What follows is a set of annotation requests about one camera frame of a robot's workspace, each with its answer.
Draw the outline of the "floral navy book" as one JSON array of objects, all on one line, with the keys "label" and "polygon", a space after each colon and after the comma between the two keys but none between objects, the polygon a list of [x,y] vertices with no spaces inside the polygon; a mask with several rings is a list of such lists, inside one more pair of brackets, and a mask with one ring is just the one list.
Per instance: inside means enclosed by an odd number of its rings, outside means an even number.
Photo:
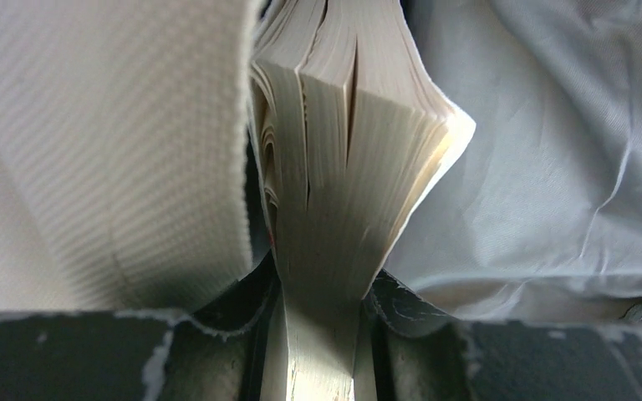
[{"label": "floral navy book", "polygon": [[476,125],[432,81],[397,1],[273,1],[249,73],[281,282],[260,397],[353,400],[363,300]]}]

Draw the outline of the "cream canvas backpack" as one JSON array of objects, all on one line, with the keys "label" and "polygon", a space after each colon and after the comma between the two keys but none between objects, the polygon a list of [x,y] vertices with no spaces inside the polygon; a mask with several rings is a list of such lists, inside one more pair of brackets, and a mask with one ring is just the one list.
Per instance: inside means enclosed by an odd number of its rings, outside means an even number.
[{"label": "cream canvas backpack", "polygon": [[[242,135],[257,1],[0,1],[0,310],[183,307],[268,239]],[[387,271],[457,317],[642,301],[642,1],[412,1],[476,121]]]}]

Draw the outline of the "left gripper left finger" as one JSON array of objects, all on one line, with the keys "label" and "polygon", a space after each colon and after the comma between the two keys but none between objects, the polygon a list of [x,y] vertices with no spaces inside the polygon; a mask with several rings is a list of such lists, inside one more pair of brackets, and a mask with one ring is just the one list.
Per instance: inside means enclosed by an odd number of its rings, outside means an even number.
[{"label": "left gripper left finger", "polygon": [[277,293],[260,266],[192,314],[0,312],[0,400],[256,400]]}]

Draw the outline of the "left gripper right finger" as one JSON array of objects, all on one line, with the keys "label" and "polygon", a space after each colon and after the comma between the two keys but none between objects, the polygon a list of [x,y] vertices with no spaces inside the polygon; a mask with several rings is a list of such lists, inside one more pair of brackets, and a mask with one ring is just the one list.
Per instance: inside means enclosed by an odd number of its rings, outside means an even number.
[{"label": "left gripper right finger", "polygon": [[642,400],[642,322],[459,320],[386,272],[364,307],[382,400]]}]

